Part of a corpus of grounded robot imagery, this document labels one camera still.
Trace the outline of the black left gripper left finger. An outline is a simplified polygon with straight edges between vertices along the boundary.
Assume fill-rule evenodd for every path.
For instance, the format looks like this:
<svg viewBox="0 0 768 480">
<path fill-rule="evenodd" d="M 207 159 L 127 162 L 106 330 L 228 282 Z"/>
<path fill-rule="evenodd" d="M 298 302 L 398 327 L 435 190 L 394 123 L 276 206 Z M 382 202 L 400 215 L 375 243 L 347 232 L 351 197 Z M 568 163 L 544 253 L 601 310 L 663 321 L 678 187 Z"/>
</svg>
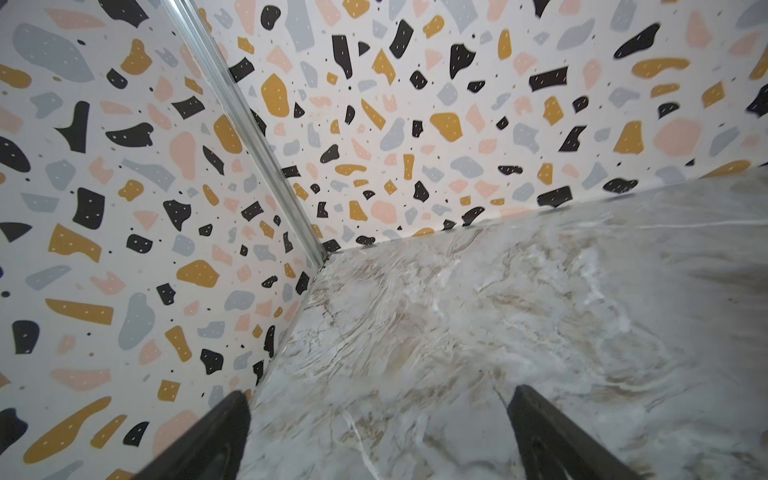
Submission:
<svg viewBox="0 0 768 480">
<path fill-rule="evenodd" d="M 134 479 L 235 480 L 250 422 L 246 395 L 233 391 Z"/>
</svg>

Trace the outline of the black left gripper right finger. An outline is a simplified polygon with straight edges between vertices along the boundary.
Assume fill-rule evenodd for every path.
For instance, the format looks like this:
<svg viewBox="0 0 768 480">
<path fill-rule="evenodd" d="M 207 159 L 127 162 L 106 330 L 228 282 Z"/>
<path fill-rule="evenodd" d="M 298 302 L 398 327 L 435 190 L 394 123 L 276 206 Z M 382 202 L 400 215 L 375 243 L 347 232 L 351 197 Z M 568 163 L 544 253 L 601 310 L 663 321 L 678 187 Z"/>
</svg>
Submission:
<svg viewBox="0 0 768 480">
<path fill-rule="evenodd" d="M 528 479 L 638 479 L 640 476 L 529 385 L 507 406 Z"/>
</svg>

